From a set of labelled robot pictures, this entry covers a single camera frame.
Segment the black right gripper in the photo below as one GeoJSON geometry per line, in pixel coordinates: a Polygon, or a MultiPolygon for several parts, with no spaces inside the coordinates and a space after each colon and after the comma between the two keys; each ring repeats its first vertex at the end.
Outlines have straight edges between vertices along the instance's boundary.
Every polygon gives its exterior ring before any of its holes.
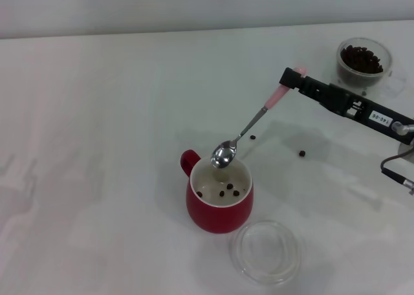
{"type": "Polygon", "coordinates": [[[400,135],[392,128],[395,122],[399,122],[404,126],[413,125],[412,118],[408,118],[367,98],[361,96],[351,97],[345,89],[333,84],[327,85],[309,76],[302,77],[299,72],[291,68],[285,69],[279,83],[290,89],[298,89],[300,94],[317,101],[324,108],[339,116],[345,116],[347,111],[353,108],[356,113],[352,120],[400,143],[410,144],[413,141],[413,133],[400,135]]]}

